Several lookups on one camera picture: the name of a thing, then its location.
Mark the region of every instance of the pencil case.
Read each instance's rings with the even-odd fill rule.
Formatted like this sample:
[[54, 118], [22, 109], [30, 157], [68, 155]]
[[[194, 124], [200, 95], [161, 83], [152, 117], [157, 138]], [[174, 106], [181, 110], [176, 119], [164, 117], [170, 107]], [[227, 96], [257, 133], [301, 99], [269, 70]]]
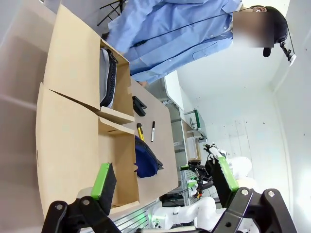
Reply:
[[156, 158], [149, 146], [137, 136], [135, 136], [135, 155], [138, 177], [151, 177], [156, 175], [158, 170], [163, 169], [161, 161]]
[[100, 106], [111, 108], [116, 89], [118, 61], [110, 50], [100, 50]]

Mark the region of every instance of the floor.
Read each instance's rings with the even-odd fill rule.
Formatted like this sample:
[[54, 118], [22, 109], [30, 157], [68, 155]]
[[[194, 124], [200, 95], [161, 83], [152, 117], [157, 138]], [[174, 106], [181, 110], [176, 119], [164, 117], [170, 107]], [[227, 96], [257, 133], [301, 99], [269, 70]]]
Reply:
[[[44, 0], [43, 4], [57, 13], [60, 1], [61, 0]], [[114, 1], [115, 0], [62, 0], [62, 4], [82, 19], [95, 32], [101, 35], [108, 31], [108, 23], [111, 19], [107, 18], [99, 27], [97, 24], [112, 11], [112, 7], [105, 7], [101, 10], [99, 8]], [[117, 16], [118, 14], [113, 12], [110, 17], [115, 19]]]

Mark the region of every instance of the screw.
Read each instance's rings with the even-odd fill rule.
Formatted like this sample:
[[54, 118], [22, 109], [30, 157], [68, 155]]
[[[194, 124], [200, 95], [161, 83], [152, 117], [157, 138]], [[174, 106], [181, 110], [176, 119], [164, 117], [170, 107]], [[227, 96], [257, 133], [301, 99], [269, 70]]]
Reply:
[[57, 208], [58, 210], [61, 210], [61, 209], [63, 209], [63, 206], [62, 206], [61, 204], [58, 204], [58, 205], [56, 206], [56, 208]]
[[85, 199], [85, 200], [82, 201], [82, 203], [83, 203], [84, 205], [88, 205], [88, 204], [89, 204], [89, 200]]
[[275, 194], [274, 194], [274, 192], [269, 191], [269, 192], [268, 192], [268, 195], [269, 195], [270, 197], [274, 197]]
[[242, 194], [243, 194], [244, 196], [247, 196], [247, 195], [248, 195], [248, 191], [247, 191], [246, 189], [243, 189], [243, 190], [242, 190]]

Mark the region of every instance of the blue shirt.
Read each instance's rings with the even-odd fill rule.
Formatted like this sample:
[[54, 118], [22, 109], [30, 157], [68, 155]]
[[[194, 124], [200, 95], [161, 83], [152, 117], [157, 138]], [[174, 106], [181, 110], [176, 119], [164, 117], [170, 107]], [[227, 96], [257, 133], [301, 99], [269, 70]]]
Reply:
[[[225, 32], [241, 0], [129, 0], [122, 14], [110, 22], [108, 43], [125, 53], [132, 78], [152, 83], [177, 68], [226, 49], [233, 34]], [[180, 30], [149, 40], [141, 40]]]

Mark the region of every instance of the shirt pocket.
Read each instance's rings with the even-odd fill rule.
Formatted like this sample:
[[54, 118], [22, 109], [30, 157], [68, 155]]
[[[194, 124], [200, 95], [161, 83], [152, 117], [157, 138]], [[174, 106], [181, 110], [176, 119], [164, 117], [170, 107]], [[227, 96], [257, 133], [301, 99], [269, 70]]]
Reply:
[[217, 42], [214, 42], [211, 45], [205, 47], [204, 49], [199, 50], [197, 52], [194, 52], [193, 55], [192, 55], [192, 58], [194, 60], [198, 60], [198, 59], [200, 59], [202, 57], [206, 57], [206, 56], [209, 56], [209, 55], [213, 54], [215, 52], [216, 44], [217, 44]]

